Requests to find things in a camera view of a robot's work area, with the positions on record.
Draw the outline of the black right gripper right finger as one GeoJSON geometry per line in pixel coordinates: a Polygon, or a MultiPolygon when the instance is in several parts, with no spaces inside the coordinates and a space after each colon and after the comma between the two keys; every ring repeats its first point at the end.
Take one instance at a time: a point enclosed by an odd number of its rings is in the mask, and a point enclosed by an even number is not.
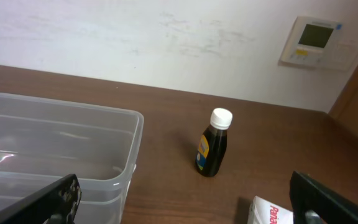
{"type": "Polygon", "coordinates": [[[358,205],[298,171],[291,175],[290,201],[294,224],[358,224],[358,205]]]}

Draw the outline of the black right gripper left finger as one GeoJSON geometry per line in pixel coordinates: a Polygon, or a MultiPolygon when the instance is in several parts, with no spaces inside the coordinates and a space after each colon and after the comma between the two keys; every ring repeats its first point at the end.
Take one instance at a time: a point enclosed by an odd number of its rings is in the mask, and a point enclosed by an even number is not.
{"type": "Polygon", "coordinates": [[[0,224],[74,224],[82,191],[68,174],[0,211],[0,224]]]}

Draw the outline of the clear plastic container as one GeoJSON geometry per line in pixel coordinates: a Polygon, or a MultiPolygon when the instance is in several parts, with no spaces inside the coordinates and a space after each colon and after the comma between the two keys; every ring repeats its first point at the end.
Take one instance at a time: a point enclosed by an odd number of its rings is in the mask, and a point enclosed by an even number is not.
{"type": "Polygon", "coordinates": [[[0,93],[0,211],[75,174],[75,222],[120,223],[143,126],[132,110],[0,93]]]}

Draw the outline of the white medicine box red text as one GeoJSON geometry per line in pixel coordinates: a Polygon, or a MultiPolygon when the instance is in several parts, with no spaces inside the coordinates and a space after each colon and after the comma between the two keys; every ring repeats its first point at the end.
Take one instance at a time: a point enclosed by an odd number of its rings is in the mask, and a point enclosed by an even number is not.
{"type": "Polygon", "coordinates": [[[293,224],[293,212],[255,196],[247,224],[293,224]]]}

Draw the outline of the dark syrup bottle white cap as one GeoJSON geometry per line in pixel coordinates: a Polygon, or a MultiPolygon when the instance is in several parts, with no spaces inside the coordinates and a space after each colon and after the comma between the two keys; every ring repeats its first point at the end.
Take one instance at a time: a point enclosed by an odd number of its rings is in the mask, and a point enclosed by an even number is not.
{"type": "Polygon", "coordinates": [[[195,159],[196,170],[205,177],[214,177],[221,166],[226,148],[227,131],[232,123],[232,113],[224,108],[215,108],[209,126],[203,132],[195,159]]]}

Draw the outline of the beige wall control panel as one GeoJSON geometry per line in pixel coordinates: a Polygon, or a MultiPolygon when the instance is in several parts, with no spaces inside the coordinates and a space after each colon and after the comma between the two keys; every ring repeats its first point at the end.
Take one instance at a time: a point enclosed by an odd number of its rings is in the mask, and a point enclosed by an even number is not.
{"type": "Polygon", "coordinates": [[[347,39],[340,22],[298,16],[280,57],[292,65],[346,71],[358,54],[358,41],[347,39]]]}

